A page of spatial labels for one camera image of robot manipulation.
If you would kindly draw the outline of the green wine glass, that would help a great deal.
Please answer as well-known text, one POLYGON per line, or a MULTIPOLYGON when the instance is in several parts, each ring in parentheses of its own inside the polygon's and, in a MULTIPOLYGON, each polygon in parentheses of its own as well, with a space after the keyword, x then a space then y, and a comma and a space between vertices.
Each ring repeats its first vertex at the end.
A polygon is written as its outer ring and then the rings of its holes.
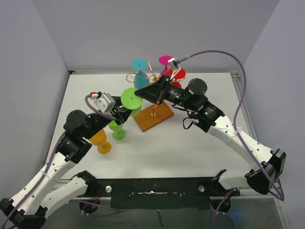
POLYGON ((137 116, 142 109, 143 99, 135 95, 136 88, 128 88, 121 94, 122 105, 131 110, 131 117, 137 116))
POLYGON ((112 136, 115 140, 123 140, 126 137, 126 131, 123 128, 123 124, 116 124, 115 121, 111 121, 108 127, 112 130, 112 136))

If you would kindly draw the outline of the blue wine glass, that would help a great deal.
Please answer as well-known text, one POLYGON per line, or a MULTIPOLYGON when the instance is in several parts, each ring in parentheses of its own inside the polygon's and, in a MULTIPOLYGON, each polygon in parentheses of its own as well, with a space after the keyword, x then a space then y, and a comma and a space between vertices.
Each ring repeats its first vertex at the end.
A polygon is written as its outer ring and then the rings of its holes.
POLYGON ((148 67, 148 62, 144 58, 136 58, 132 61, 131 67, 137 71, 135 75, 134 87, 141 89, 149 84, 148 75, 143 72, 148 67))

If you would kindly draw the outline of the red wine glass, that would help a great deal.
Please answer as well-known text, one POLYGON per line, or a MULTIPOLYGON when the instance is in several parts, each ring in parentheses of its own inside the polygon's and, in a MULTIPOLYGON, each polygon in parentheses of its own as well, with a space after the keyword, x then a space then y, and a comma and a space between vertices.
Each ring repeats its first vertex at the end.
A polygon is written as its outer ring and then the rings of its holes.
MULTIPOLYGON (((170 78, 173 75, 173 71, 172 69, 169 69, 166 71, 165 73, 168 78, 170 78)), ((181 69, 172 79, 171 84, 178 87, 178 88, 182 88, 181 86, 181 81, 183 81, 185 79, 186 76, 186 71, 184 69, 181 69)))

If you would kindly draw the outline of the magenta wine glass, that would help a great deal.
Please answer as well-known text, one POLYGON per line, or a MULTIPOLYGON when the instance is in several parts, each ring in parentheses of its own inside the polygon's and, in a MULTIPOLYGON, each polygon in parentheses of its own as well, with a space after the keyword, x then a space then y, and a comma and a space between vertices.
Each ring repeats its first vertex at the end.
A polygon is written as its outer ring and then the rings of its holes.
POLYGON ((161 71, 160 75, 163 75, 168 70, 168 61, 172 58, 170 55, 163 55, 159 58, 159 63, 164 66, 164 69, 161 71))

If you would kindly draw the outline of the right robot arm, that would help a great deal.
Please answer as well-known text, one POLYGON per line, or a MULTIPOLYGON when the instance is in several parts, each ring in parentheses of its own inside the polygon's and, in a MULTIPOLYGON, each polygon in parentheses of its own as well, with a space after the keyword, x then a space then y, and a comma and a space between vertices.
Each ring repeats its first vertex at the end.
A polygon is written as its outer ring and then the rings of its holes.
POLYGON ((286 153, 260 144, 237 127, 218 107, 205 96, 207 84, 192 79, 186 88, 170 83, 163 75, 158 81, 135 91, 135 95, 154 104, 168 101, 187 112, 188 118, 204 132, 218 138, 250 166, 245 170, 221 170, 212 183, 215 194, 223 195, 232 188, 251 188, 257 193, 271 193, 275 182, 284 170, 286 153))

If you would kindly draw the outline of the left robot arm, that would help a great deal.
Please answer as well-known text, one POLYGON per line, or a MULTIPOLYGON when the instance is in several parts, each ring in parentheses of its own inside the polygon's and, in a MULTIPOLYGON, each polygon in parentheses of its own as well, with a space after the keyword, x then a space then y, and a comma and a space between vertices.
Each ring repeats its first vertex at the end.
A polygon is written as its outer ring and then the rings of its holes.
POLYGON ((63 187, 51 190, 92 146, 96 146, 101 154, 109 153, 112 146, 104 128, 109 124, 123 124, 132 113, 132 109, 123 105, 117 96, 91 93, 85 96, 86 104, 91 106, 89 99, 96 104, 91 107, 93 112, 71 111, 49 161, 21 191, 1 200, 0 209, 6 215, 5 220, 11 221, 15 227, 39 229, 48 216, 66 202, 82 194, 95 194, 97 179, 88 171, 78 173, 63 187))

